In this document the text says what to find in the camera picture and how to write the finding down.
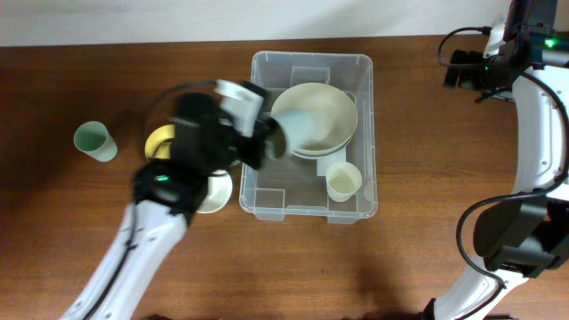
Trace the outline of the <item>yellow bowl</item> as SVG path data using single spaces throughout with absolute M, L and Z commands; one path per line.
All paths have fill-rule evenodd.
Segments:
M 154 130 L 145 142 L 145 156 L 149 161 L 169 159 L 170 145 L 174 138 L 174 125 L 168 124 Z

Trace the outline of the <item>white bowl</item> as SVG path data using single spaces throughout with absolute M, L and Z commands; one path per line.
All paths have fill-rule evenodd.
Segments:
M 227 171 L 215 171 L 208 178 L 208 193 L 197 213 L 215 213 L 220 211 L 231 198 L 233 181 Z

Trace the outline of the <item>grey cup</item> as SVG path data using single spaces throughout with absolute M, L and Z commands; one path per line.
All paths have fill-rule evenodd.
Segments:
M 315 118 L 308 111 L 292 110 L 271 116 L 274 127 L 265 140 L 265 156 L 281 159 L 313 140 Z

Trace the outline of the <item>green cup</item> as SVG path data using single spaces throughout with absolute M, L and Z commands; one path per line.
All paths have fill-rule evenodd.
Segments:
M 101 122 L 81 124 L 75 131 L 74 144 L 81 152 L 99 162 L 109 162 L 117 155 L 117 145 Z

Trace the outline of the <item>cream cup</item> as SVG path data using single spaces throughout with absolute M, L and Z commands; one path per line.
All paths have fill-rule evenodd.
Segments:
M 326 172 L 327 195 L 335 202 L 346 202 L 360 189 L 362 181 L 362 174 L 355 165 L 338 162 Z

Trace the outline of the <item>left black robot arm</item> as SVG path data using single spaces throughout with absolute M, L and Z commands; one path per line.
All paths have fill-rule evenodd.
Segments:
M 181 95 L 172 117 L 167 158 L 152 157 L 134 175 L 113 244 L 65 319 L 128 319 L 164 258 L 184 237 L 206 199 L 209 180 L 235 161 L 262 165 L 265 141 L 275 127 L 262 110 L 266 90 L 247 83 L 221 101 L 194 92 Z

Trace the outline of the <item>clear plastic storage bin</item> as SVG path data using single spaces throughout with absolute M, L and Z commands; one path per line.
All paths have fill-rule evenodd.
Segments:
M 357 167 L 363 181 L 348 201 L 338 203 L 327 195 L 325 176 L 317 176 L 317 159 L 289 156 L 267 162 L 259 171 L 243 165 L 241 207 L 259 220 L 305 215 L 353 224 L 372 217 L 378 208 L 372 60 L 363 54 L 261 51 L 252 58 L 251 80 L 267 89 L 272 100 L 304 83 L 329 84 L 345 92 L 358 114 L 345 147 L 346 162 Z

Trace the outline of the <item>white label in bin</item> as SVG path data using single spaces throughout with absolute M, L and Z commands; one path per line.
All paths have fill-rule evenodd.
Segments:
M 342 163 L 346 161 L 346 149 L 341 148 L 330 154 L 329 156 L 324 156 L 317 159 L 317 176 L 324 177 L 328 169 L 337 163 Z

